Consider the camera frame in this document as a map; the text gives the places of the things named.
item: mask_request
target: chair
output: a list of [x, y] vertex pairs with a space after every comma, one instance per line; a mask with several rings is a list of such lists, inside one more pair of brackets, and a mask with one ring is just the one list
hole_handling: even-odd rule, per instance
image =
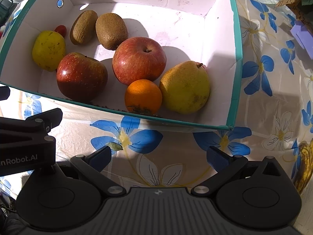
[[3, 26], [15, 10], [17, 4], [13, 0], [1, 0], [0, 2], [0, 26]]

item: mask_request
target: purple object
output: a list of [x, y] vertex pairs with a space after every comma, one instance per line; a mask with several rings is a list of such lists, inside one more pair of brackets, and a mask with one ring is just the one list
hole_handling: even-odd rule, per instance
[[295, 21], [291, 29], [293, 37], [298, 41], [302, 48], [305, 48], [309, 57], [313, 59], [313, 36], [300, 21]]
[[301, 42], [300, 38], [298, 37], [297, 33], [301, 31], [301, 27], [304, 26], [304, 24], [299, 21], [296, 20], [295, 21], [295, 25], [293, 26], [293, 28], [290, 30], [292, 36], [297, 40], [297, 42], [299, 43], [299, 45], [301, 46], [301, 48], [304, 49], [303, 43]]

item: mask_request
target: orange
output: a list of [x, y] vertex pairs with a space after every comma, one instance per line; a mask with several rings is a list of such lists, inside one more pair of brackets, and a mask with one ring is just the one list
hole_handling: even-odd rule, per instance
[[153, 115], [157, 113], [161, 104], [161, 90], [149, 80], [134, 81], [126, 89], [125, 105], [129, 112]]

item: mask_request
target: kiwi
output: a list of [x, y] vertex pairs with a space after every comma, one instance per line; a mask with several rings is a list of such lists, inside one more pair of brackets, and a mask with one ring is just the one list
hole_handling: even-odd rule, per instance
[[98, 15], [95, 11], [84, 11], [75, 20], [69, 38], [74, 45], [85, 45], [95, 34], [95, 25]]
[[128, 39], [126, 25], [115, 13], [102, 14], [97, 19], [96, 32], [99, 42], [108, 50], [116, 50], [124, 40]]

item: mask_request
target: cherry tomato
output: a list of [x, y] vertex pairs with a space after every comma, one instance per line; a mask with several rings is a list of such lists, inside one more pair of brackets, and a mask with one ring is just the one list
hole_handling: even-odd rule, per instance
[[65, 38], [66, 26], [63, 26], [63, 25], [57, 26], [57, 28], [54, 31], [61, 34], [63, 36], [63, 38]]

